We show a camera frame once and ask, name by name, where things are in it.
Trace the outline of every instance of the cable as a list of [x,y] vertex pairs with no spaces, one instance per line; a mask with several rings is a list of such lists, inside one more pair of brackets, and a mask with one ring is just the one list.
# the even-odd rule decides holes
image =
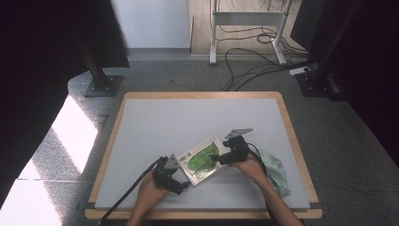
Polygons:
[[147,173],[149,173],[149,171],[152,170],[152,168],[161,160],[161,158],[159,158],[158,160],[156,160],[155,162],[153,162],[135,181],[135,183],[126,191],[126,193],[114,204],[114,206],[112,206],[106,213],[105,215],[100,219],[99,221],[99,226],[101,226],[103,224],[103,222],[108,218],[109,215],[112,214],[112,212],[114,212],[114,210],[120,205],[121,202],[123,202],[124,199],[126,199],[126,197],[128,197],[130,195],[130,193],[132,193],[132,191],[136,188],[136,186],[141,182],[141,180],[144,178],[145,175],[147,175]]
[[256,153],[257,153],[259,156],[261,156],[261,153],[259,153],[259,150],[258,150],[258,148],[256,148],[255,145],[253,145],[253,144],[251,144],[251,143],[247,143],[247,144],[250,145],[250,146],[252,146],[252,147],[254,147],[255,150],[256,150]]
[[[242,73],[240,75],[234,76],[232,68],[231,68],[231,64],[230,64],[230,62],[228,60],[228,56],[229,56],[230,52],[238,51],[238,50],[239,51],[250,52],[251,54],[255,54],[256,56],[262,57],[263,59],[265,59],[268,62],[268,64],[259,65],[259,66],[255,67],[255,68],[252,68],[252,69],[246,71],[245,73]],[[222,89],[220,89],[219,91],[229,91],[232,87],[238,85],[238,83],[240,81],[242,81],[244,79],[244,77],[247,76],[247,75],[253,75],[253,76],[250,77],[249,79],[247,79],[246,81],[244,81],[241,85],[239,85],[235,89],[235,91],[239,90],[246,83],[248,83],[249,81],[251,81],[251,80],[253,80],[253,79],[255,79],[255,78],[259,77],[259,76],[262,76],[262,75],[265,75],[265,74],[268,74],[268,73],[281,72],[281,71],[292,69],[292,68],[298,67],[298,66],[304,66],[304,65],[307,65],[309,63],[312,63],[313,59],[308,59],[306,61],[303,61],[303,62],[300,62],[300,63],[297,63],[297,64],[293,64],[293,65],[280,65],[278,63],[275,63],[275,62],[271,61],[266,56],[264,56],[262,54],[259,54],[259,53],[255,52],[255,51],[248,50],[248,49],[243,49],[243,48],[233,48],[233,49],[230,49],[228,52],[226,52],[225,61],[226,61],[226,64],[228,66],[229,72],[231,74],[231,78],[229,79],[228,83]],[[268,65],[272,65],[274,67],[262,70],[259,73],[255,73],[254,72],[254,70],[256,70],[256,69],[258,69],[258,68],[260,68],[262,66],[268,66]]]
[[267,11],[270,10],[270,5],[272,5],[272,0],[269,0],[269,4],[267,5]]
[[279,6],[279,7],[277,7],[277,8],[274,8],[274,7],[272,7],[272,6],[269,6],[269,7],[270,7],[270,8],[273,8],[273,9],[275,9],[275,10],[282,11],[282,10],[283,10],[283,7],[284,7],[285,0],[282,0],[281,2],[282,2],[282,3],[281,3],[281,6]]
[[231,6],[235,9],[235,11],[237,11],[237,8],[234,6],[234,3],[232,2],[232,0],[231,0]]
[[[213,30],[213,29],[215,29],[215,27],[212,27],[212,16],[211,16],[212,4],[211,4],[211,3],[212,3],[212,2],[211,2],[211,0],[210,0],[210,1],[209,1],[209,23],[210,23],[210,26],[211,26],[211,30]],[[279,7],[279,8],[281,8],[281,10],[282,10],[282,8],[283,8],[284,3],[285,3],[285,0],[282,0],[282,4],[281,4],[281,6]],[[217,3],[217,8],[218,8],[218,10],[220,10],[220,1]],[[257,41],[258,41],[259,43],[267,44],[267,43],[270,43],[271,40],[272,40],[272,39],[275,39],[276,36],[277,36],[277,32],[275,32],[275,31],[273,31],[273,30],[271,30],[271,29],[265,28],[264,26],[261,26],[261,27],[254,27],[254,28],[249,28],[249,29],[233,30],[233,31],[231,31],[231,30],[229,30],[229,31],[228,31],[228,30],[225,30],[225,29],[223,29],[223,27],[222,27],[221,25],[219,26],[219,28],[220,28],[222,31],[227,32],[227,33],[245,32],[245,31],[257,30],[257,29],[261,29],[261,30],[263,31],[263,33],[261,33],[261,34],[259,34],[259,35],[257,35],[257,36],[249,36],[249,37],[243,37],[243,38],[226,38],[226,39],[218,39],[218,38],[215,38],[215,39],[218,40],[218,41],[224,41],[224,40],[248,40],[248,39],[251,39],[251,38],[257,38]],[[269,40],[269,41],[261,41],[261,37],[268,37],[270,40]],[[287,41],[284,37],[281,37],[280,43],[282,44],[284,50],[285,50],[287,53],[294,54],[294,55],[299,55],[299,56],[302,56],[302,57],[308,57],[308,56],[309,56],[309,54],[304,53],[304,52],[306,52],[306,50],[298,49],[298,48],[295,48],[295,47],[291,46],[291,45],[288,43],[288,41]]]
[[259,7],[258,11],[261,11],[261,8],[266,4],[266,0],[263,1],[263,4]]

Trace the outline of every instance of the black curtain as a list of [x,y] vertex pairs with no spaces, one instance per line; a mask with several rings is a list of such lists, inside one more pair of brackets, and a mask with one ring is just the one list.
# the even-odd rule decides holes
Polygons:
[[72,29],[99,67],[129,67],[109,0],[0,3],[0,204],[88,70]]
[[333,57],[344,94],[399,166],[399,2],[363,0]]

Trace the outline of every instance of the black cable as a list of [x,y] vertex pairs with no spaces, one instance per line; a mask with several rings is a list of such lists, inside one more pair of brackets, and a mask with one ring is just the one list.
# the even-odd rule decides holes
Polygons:
[[267,11],[270,10],[270,6],[272,5],[272,0],[269,0],[269,5],[267,6]]
[[256,150],[256,153],[257,153],[259,156],[261,156],[261,153],[259,153],[259,150],[258,150],[258,148],[257,148],[255,145],[253,145],[253,144],[251,144],[251,143],[247,143],[247,144],[250,145],[250,146],[252,146],[252,147],[254,147],[255,150]]
[[[285,0],[282,0],[281,8],[283,7],[284,2],[285,2]],[[209,1],[209,23],[210,23],[210,26],[211,26],[211,30],[213,30],[213,29],[215,29],[215,27],[212,27],[212,21],[211,21],[212,20],[212,18],[211,18],[211,7],[212,7],[212,5],[211,5],[211,3],[212,2],[210,0]],[[218,10],[220,10],[220,1],[218,2],[217,7],[218,7]],[[218,41],[224,41],[224,40],[247,40],[247,39],[251,39],[251,38],[257,38],[257,41],[259,43],[267,44],[267,43],[270,43],[271,40],[275,39],[276,36],[277,36],[277,33],[275,31],[273,31],[271,29],[268,29],[268,28],[264,28],[263,26],[262,27],[249,28],[249,29],[234,30],[234,31],[225,30],[225,29],[222,28],[221,25],[219,26],[219,28],[222,31],[228,32],[228,33],[244,32],[244,31],[250,31],[250,30],[256,30],[256,29],[261,29],[263,31],[263,33],[259,34],[258,36],[249,36],[249,37],[243,37],[243,38],[226,38],[226,39],[215,38]],[[261,41],[261,37],[264,37],[264,36],[268,37],[270,40],[269,41]],[[281,37],[280,43],[282,44],[284,50],[287,53],[299,55],[299,56],[302,56],[302,57],[308,57],[308,55],[306,53],[297,52],[297,50],[298,51],[306,51],[306,50],[298,49],[298,48],[295,48],[295,47],[291,46],[284,37]]]
[[261,8],[266,4],[266,0],[263,1],[263,4],[259,7],[258,11],[261,10]]
[[234,3],[232,2],[232,0],[231,0],[231,6],[235,9],[235,11],[237,11],[237,8],[234,6]]
[[128,197],[130,195],[130,193],[132,193],[132,191],[136,188],[136,186],[141,182],[141,180],[144,178],[145,175],[147,175],[147,173],[149,173],[149,171],[151,171],[153,169],[153,167],[161,160],[161,158],[159,158],[158,160],[156,160],[155,162],[153,162],[143,173],[141,173],[141,175],[137,178],[137,180],[135,181],[135,183],[126,191],[126,193],[114,204],[114,206],[112,206],[108,212],[105,213],[105,215],[100,219],[99,221],[99,226],[102,225],[102,223],[104,222],[104,220],[106,220],[108,218],[109,215],[112,214],[112,212],[114,212],[114,210],[120,205],[121,202],[124,201],[124,199],[126,199],[126,197]]
[[284,11],[284,4],[285,4],[285,0],[282,0],[281,11]]
[[282,11],[282,10],[283,10],[283,6],[284,6],[285,0],[282,0],[281,2],[282,2],[282,3],[281,3],[281,6],[279,6],[279,7],[277,7],[277,8],[274,8],[274,7],[271,6],[271,8],[273,8],[273,9],[275,9],[275,10]]
[[[250,70],[246,71],[245,73],[243,73],[243,74],[241,74],[241,75],[234,76],[234,75],[233,75],[233,72],[232,72],[231,64],[230,64],[230,62],[228,61],[228,55],[229,55],[230,52],[232,52],[232,51],[237,51],[237,50],[250,52],[251,54],[255,54],[256,56],[262,57],[262,58],[265,59],[268,63],[270,63],[271,65],[275,66],[275,68],[269,68],[269,69],[266,69],[266,70],[261,71],[260,73],[253,73],[253,72],[251,72],[251,70],[254,70],[254,69],[260,67],[260,66],[257,66],[257,67],[255,67],[255,68],[253,68],[253,69],[250,69]],[[243,48],[233,48],[233,49],[230,49],[228,52],[226,52],[226,54],[225,54],[225,61],[226,61],[226,64],[227,64],[227,66],[228,66],[228,69],[229,69],[229,71],[230,71],[230,73],[231,73],[231,78],[229,79],[228,83],[227,83],[222,89],[220,89],[219,91],[223,91],[223,90],[224,90],[224,91],[228,91],[229,89],[231,89],[232,87],[234,87],[235,85],[237,85],[237,84],[243,79],[243,77],[244,77],[245,75],[248,75],[248,74],[256,74],[256,75],[250,77],[250,78],[249,78],[248,80],[246,80],[245,82],[243,82],[235,91],[239,90],[239,89],[240,89],[242,86],[244,86],[247,82],[249,82],[249,81],[251,81],[252,79],[255,79],[255,78],[259,77],[259,76],[262,76],[262,75],[265,75],[265,74],[268,74],[268,73],[281,72],[281,71],[284,71],[284,70],[287,70],[287,69],[292,69],[292,68],[295,68],[295,67],[298,67],[298,66],[305,66],[305,65],[308,65],[308,64],[312,63],[312,62],[314,61],[314,59],[313,59],[313,58],[310,58],[310,59],[308,59],[308,60],[306,60],[306,61],[303,61],[303,62],[300,62],[300,63],[297,63],[297,64],[293,64],[293,65],[280,65],[280,64],[278,64],[278,63],[275,63],[275,62],[271,61],[270,59],[268,59],[268,58],[265,57],[264,55],[259,54],[259,53],[255,52],[255,51],[248,50],[248,49],[243,49]],[[234,82],[234,79],[235,79],[235,78],[238,78],[238,77],[240,78],[239,81],[235,81],[235,82]]]
[[267,177],[266,166],[264,165],[264,162],[262,161],[261,156],[257,155],[252,150],[249,150],[249,154],[256,158],[256,161],[258,161],[259,165],[261,165],[264,175]]

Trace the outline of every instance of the black pole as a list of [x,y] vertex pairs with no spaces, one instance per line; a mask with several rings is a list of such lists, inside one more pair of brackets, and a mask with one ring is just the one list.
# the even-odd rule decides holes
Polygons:
[[106,76],[103,69],[98,66],[94,58],[91,56],[88,46],[85,44],[82,35],[77,29],[75,20],[68,8],[68,4],[63,3],[63,11],[65,22],[69,31],[72,33],[72,37],[76,43],[80,56],[85,61],[88,70],[93,77],[92,81],[88,85],[84,96],[85,97],[112,97],[116,95],[120,82],[122,80],[121,75]]
[[327,50],[324,52],[316,72],[312,75],[299,74],[296,76],[299,86],[301,87],[302,94],[304,96],[330,97],[334,95],[334,88],[332,87],[332,85],[334,84],[331,84],[331,74],[333,66],[331,59],[336,52],[337,46],[343,38],[344,32],[352,22],[362,2],[363,0],[356,0],[355,3],[352,5],[352,8],[349,9],[349,12],[346,14],[343,23],[339,26],[339,29],[334,35],[331,43],[328,45]]

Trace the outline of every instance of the black stand base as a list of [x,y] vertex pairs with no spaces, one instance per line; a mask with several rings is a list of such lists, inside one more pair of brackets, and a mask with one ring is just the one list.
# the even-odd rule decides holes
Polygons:
[[295,76],[298,81],[298,85],[302,91],[302,95],[305,97],[328,97],[330,101],[346,101],[343,93],[335,86],[331,84],[331,80],[326,85],[315,86],[314,78],[308,73],[302,73]]
[[117,94],[122,78],[122,75],[108,75],[104,88],[98,87],[93,79],[88,85],[84,97],[114,97]]

